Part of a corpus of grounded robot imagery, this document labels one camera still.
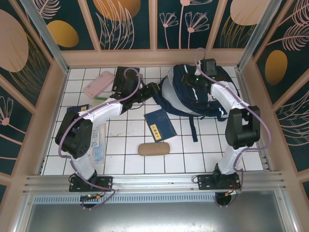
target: blue passport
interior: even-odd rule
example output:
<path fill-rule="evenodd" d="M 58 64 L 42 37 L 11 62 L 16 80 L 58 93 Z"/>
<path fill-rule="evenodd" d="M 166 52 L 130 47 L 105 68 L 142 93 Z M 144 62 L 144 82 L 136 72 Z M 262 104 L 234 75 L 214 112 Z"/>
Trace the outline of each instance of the blue passport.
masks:
<path fill-rule="evenodd" d="M 74 112 L 78 113 L 78 112 L 81 112 L 81 111 L 86 111 L 88 109 L 89 109 L 89 104 L 86 104 L 86 105 L 68 107 L 67 112 L 74 111 Z"/>
<path fill-rule="evenodd" d="M 163 109 L 145 114 L 144 117 L 156 143 L 177 135 L 167 113 Z"/>

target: backpack strap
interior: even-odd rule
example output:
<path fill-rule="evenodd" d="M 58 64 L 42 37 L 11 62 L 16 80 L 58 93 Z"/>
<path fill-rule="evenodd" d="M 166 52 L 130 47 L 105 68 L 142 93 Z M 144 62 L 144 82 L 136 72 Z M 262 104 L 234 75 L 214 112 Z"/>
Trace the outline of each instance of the backpack strap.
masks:
<path fill-rule="evenodd" d="M 190 123 L 190 127 L 191 127 L 193 142 L 197 142 L 198 141 L 198 139 L 197 139 L 197 131 L 196 131 L 195 126 L 194 126 L 193 117 L 189 117 L 189 123 Z"/>

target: pink pencil case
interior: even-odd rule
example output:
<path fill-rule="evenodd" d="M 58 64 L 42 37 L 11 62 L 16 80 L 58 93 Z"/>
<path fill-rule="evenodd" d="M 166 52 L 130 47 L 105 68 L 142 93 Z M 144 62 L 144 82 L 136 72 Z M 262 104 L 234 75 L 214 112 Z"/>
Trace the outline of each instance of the pink pencil case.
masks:
<path fill-rule="evenodd" d="M 115 76 L 108 71 L 102 72 L 93 82 L 84 88 L 84 94 L 94 99 L 113 83 Z"/>

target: yellow label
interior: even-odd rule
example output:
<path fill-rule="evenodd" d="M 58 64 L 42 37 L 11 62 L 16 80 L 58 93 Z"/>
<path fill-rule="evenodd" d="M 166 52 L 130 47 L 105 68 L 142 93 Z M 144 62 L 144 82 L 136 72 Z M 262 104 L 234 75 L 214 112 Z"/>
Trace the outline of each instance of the yellow label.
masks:
<path fill-rule="evenodd" d="M 156 140 L 162 139 L 160 132 L 159 132 L 158 128 L 156 127 L 156 124 L 151 125 L 150 128 L 151 128 L 151 131 L 153 132 L 154 138 Z"/>

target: white sticker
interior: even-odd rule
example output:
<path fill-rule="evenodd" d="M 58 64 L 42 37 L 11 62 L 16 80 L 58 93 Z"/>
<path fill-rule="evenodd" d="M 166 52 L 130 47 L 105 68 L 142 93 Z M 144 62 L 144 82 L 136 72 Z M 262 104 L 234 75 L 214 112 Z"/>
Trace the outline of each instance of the white sticker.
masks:
<path fill-rule="evenodd" d="M 99 146 L 99 130 L 94 129 L 91 134 L 90 147 Z"/>

